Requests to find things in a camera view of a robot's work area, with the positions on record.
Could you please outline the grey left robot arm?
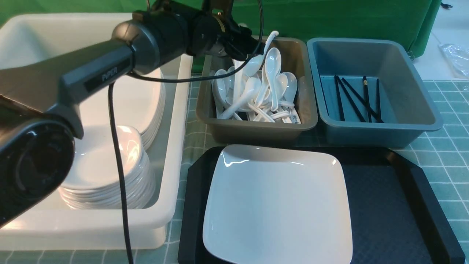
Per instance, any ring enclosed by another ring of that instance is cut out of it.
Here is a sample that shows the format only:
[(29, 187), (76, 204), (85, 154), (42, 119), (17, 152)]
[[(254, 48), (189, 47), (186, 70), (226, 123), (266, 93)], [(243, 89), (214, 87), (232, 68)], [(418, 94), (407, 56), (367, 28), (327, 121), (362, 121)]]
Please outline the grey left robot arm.
[(110, 40), (22, 67), (3, 69), (1, 88), (1, 226), (42, 202), (64, 182), (84, 137), (79, 106), (124, 76), (161, 83), (189, 83), (209, 77), (166, 80), (148, 74), (180, 55), (228, 56), (242, 67), (262, 55), (260, 32), (238, 25), (232, 0), (204, 0), (196, 9), (157, 0), (119, 23)]

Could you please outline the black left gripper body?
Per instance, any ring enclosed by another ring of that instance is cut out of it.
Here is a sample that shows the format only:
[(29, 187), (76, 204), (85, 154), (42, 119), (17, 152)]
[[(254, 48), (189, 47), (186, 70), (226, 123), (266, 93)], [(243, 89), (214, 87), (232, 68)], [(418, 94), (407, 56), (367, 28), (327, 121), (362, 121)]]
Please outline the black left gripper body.
[(192, 21), (187, 54), (211, 55), (246, 61), (264, 54), (265, 44), (255, 38), (252, 30), (233, 19), (233, 0), (204, 0)]

